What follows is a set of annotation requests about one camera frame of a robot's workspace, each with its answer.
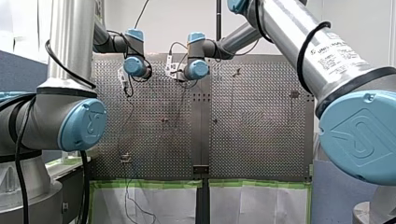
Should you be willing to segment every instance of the metal pole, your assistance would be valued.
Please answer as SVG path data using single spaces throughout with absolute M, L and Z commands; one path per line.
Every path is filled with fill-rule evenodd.
M 221 40 L 221 0 L 217 0 L 216 12 L 216 40 Z
M 64 66 L 90 79 L 94 0 L 57 0 L 52 5 L 50 46 Z M 48 80 L 39 88 L 93 91 L 71 78 L 55 61 L 49 60 Z

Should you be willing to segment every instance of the light blue joint cap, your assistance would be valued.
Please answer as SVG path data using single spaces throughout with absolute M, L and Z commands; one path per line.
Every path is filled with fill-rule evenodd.
M 27 91 L 0 91 L 0 102 L 5 101 L 7 99 L 29 93 Z
M 142 77 L 144 75 L 144 65 L 136 57 L 129 57 L 124 61 L 124 70 L 131 77 Z
M 192 33 L 189 34 L 187 43 L 191 44 L 193 42 L 196 42 L 198 40 L 203 40 L 203 39 L 206 39 L 206 36 L 205 36 L 204 33 L 202 33 L 202 32 L 192 32 Z
M 247 0 L 227 0 L 228 9 L 235 14 L 242 14 L 246 4 Z
M 190 64 L 189 77 L 193 80 L 201 79 L 209 73 L 209 66 L 203 60 L 196 60 Z
M 357 91 L 324 111 L 319 140 L 329 159 L 347 174 L 396 186 L 396 92 Z
M 143 36 L 143 32 L 141 30 L 137 30 L 137 29 L 128 29 L 125 32 L 126 35 L 129 35 L 135 39 L 138 39 L 142 42 L 145 41 L 145 37 Z
M 107 121 L 105 105 L 97 99 L 86 99 L 76 105 L 64 119 L 58 135 L 63 151 L 87 150 L 102 138 Z

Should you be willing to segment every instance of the perforated metal panel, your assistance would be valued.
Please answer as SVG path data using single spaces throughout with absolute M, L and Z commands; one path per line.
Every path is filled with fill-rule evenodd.
M 313 97 L 283 57 L 215 64 L 212 101 L 212 178 L 306 180 Z
M 96 179 L 128 177 L 191 179 L 190 91 L 164 76 L 165 55 L 151 56 L 154 74 L 144 83 L 132 82 L 127 99 L 117 79 L 121 55 L 94 55 L 92 79 L 108 112 L 106 133 L 93 163 Z
M 192 179 L 197 164 L 209 165 L 210 178 L 309 177 L 313 97 L 282 56 L 212 61 L 211 75 L 190 90 L 164 76 L 165 54 L 148 60 L 153 78 L 133 82 L 127 101 L 122 56 L 94 55 L 92 79 L 108 111 L 94 178 L 124 177 L 120 155 L 136 178 Z

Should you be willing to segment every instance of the white wall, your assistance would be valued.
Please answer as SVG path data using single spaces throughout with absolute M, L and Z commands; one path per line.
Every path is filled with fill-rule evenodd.
M 133 28 L 145 2 L 105 0 L 106 28 L 117 31 Z M 246 19 L 230 12 L 227 0 L 222 0 L 221 5 L 222 35 L 226 36 Z M 321 0 L 309 1 L 308 7 L 315 15 L 321 15 Z M 165 53 L 174 41 L 186 43 L 191 32 L 203 32 L 207 38 L 216 39 L 216 0 L 150 0 L 138 28 L 145 34 L 147 53 Z M 184 49 L 177 47 L 175 52 L 184 52 Z M 263 39 L 251 53 L 280 54 L 274 45 Z
M 323 20 L 363 59 L 375 66 L 394 64 L 395 0 L 324 0 Z

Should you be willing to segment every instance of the metal bracket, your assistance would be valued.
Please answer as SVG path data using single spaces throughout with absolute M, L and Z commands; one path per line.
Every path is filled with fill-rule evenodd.
M 195 175 L 208 175 L 209 174 L 209 166 L 208 165 L 194 165 L 193 172 Z

